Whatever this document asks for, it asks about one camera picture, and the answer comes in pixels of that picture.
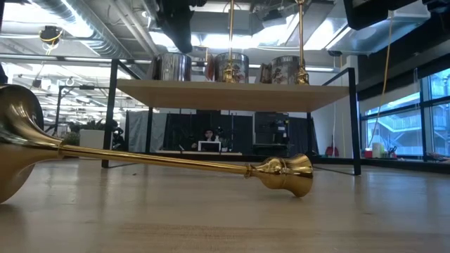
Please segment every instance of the silver canister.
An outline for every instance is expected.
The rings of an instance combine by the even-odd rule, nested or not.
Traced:
[[[153,79],[162,81],[190,81],[191,57],[182,53],[161,53],[155,59]]]
[[[236,79],[240,83],[248,84],[248,70],[250,61],[248,56],[242,53],[232,53],[233,68],[236,70]],[[216,82],[225,82],[224,70],[228,65],[228,53],[221,53],[214,59],[214,80]]]
[[[296,84],[300,57],[281,56],[271,61],[272,84]]]

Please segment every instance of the brass pole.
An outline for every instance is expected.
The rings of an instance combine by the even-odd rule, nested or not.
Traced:
[[[230,44],[228,50],[228,65],[224,70],[224,81],[227,83],[236,82],[236,70],[233,68],[233,24],[234,24],[234,0],[231,0],[230,6]]]
[[[298,85],[309,85],[309,75],[306,71],[305,61],[304,61],[304,49],[303,49],[303,4],[304,0],[297,0],[299,6],[299,36],[300,36],[300,67],[297,74],[297,84]]]

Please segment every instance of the pipe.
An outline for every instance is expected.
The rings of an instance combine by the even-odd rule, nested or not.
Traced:
[[[136,29],[133,27],[133,25],[128,21],[128,18],[124,15],[124,13],[120,10],[119,6],[117,5],[115,0],[108,0],[110,6],[112,9],[119,15],[119,18],[123,21],[123,23],[127,26],[128,30],[133,34],[133,36],[136,38],[137,42],[143,47],[143,49],[151,56],[153,57],[155,54],[153,53],[153,50],[151,47],[149,47],[148,44],[145,43],[144,40],[142,40],[142,37],[139,35],[139,33],[136,31]]]
[[[150,48],[153,50],[155,55],[158,55],[158,48],[156,47],[155,42],[153,42],[151,36],[149,35],[148,31],[146,31],[142,25],[137,20],[136,16],[133,14],[133,11],[130,9],[128,4],[124,2],[124,0],[116,0],[119,4],[119,7],[122,7],[123,13],[131,20],[132,23],[136,26],[136,29],[141,33],[143,39],[148,43]]]
[[[133,58],[120,41],[112,34],[100,18],[82,0],[30,0],[32,4],[46,10],[48,13],[61,18],[58,24],[75,37],[77,33],[86,33],[92,39],[100,41],[83,41],[82,43],[101,57],[106,58]],[[131,69],[141,78],[146,74],[141,68],[133,65]]]

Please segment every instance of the wooden shelf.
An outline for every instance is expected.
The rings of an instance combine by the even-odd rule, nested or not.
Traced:
[[[313,112],[348,96],[348,87],[119,79],[117,88],[153,108]]]

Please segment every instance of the person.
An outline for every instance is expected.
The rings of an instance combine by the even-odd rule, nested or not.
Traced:
[[[204,141],[214,141],[214,131],[212,129],[206,129],[203,134],[205,135]],[[192,143],[191,148],[195,150],[198,147],[197,143]]]

